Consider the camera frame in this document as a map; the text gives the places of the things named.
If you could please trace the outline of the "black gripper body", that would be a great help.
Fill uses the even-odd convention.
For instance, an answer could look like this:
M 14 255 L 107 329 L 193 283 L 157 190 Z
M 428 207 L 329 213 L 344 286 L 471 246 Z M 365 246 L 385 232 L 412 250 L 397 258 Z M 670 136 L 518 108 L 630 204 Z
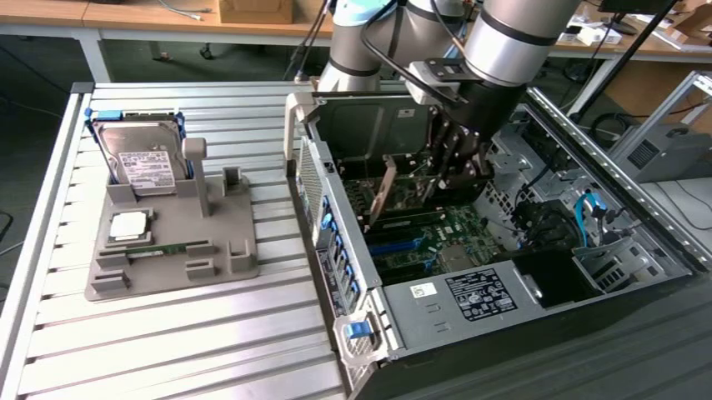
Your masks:
M 488 81 L 468 81 L 457 94 L 467 100 L 453 107 L 453 120 L 482 140 L 491 140 L 510 120 L 528 88 L 527 84 L 507 87 Z

